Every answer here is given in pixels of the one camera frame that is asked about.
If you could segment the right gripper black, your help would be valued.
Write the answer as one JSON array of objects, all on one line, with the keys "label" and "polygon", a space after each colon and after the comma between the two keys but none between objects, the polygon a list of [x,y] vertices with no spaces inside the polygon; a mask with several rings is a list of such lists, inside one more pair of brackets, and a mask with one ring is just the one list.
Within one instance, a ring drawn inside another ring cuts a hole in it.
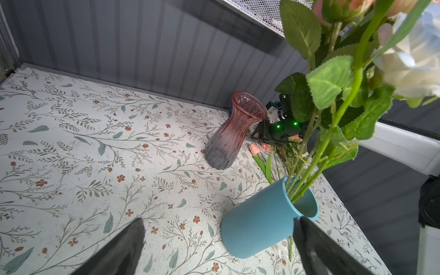
[{"label": "right gripper black", "polygon": [[304,136],[305,126],[293,116],[291,96],[280,94],[278,102],[283,110],[281,121],[270,124],[266,118],[259,122],[250,136],[252,140],[268,144],[286,144],[291,136]]}]

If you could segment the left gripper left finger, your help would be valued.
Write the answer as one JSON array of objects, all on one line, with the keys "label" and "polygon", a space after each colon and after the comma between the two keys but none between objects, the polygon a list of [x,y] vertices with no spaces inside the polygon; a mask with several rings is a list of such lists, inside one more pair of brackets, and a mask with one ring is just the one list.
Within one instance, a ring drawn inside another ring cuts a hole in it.
[{"label": "left gripper left finger", "polygon": [[74,275],[133,275],[144,245],[145,228],[141,218],[134,219],[125,229],[95,253]]}]

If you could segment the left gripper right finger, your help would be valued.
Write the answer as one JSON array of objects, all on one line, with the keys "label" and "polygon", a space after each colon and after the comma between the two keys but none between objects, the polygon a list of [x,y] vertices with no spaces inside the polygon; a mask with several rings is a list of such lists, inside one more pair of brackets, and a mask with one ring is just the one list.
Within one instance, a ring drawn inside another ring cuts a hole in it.
[{"label": "left gripper right finger", "polygon": [[294,219],[293,240],[306,275],[370,275],[309,218]]}]

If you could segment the pink tulip stem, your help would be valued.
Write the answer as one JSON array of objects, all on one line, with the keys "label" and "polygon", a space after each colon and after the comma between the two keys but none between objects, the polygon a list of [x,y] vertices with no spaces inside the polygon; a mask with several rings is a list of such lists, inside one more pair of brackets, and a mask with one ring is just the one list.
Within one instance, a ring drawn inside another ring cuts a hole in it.
[{"label": "pink tulip stem", "polygon": [[273,179],[272,179],[272,169],[271,169],[270,156],[268,156],[268,159],[266,161],[263,161],[259,156],[261,151],[256,144],[251,144],[249,146],[249,150],[253,156],[253,159],[255,160],[255,162],[258,164],[258,166],[260,167],[260,169],[264,173],[269,184],[272,184]]}]

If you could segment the teal ceramic vase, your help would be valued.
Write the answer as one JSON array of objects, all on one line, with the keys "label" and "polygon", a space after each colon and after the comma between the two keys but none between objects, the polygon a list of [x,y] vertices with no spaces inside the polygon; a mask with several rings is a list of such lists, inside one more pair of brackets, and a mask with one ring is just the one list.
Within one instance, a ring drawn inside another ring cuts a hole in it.
[{"label": "teal ceramic vase", "polygon": [[287,177],[234,207],[221,224],[221,237],[227,251],[239,259],[247,259],[294,232],[294,219],[307,217],[318,220],[320,210],[311,189],[295,203],[286,193]]}]

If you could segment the pink glass vase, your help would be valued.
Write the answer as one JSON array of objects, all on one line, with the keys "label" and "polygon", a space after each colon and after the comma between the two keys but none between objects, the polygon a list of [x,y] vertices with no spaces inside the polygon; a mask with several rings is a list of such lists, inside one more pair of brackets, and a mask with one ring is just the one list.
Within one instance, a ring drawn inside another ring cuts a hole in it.
[{"label": "pink glass vase", "polygon": [[208,164],[218,170],[232,166],[250,126],[267,117],[267,109],[254,96],[235,92],[232,112],[227,121],[210,138],[205,147]]}]

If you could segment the cream white rose stem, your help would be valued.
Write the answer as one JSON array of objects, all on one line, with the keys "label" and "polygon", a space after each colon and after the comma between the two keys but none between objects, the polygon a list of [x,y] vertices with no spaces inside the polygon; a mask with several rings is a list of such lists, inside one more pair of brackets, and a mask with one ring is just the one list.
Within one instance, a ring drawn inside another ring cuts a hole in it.
[{"label": "cream white rose stem", "polygon": [[379,46],[367,68],[369,88],[394,90],[389,109],[395,99],[405,101],[411,108],[438,100],[440,3],[377,2],[386,5],[385,19],[378,27]]}]

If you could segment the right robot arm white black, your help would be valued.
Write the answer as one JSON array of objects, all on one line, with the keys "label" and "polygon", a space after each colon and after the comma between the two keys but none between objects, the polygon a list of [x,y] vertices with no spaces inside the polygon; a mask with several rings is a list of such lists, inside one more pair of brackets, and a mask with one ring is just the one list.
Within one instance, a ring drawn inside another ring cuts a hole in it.
[{"label": "right robot arm white black", "polygon": [[324,176],[392,274],[439,274],[438,103],[396,103],[357,158]]}]

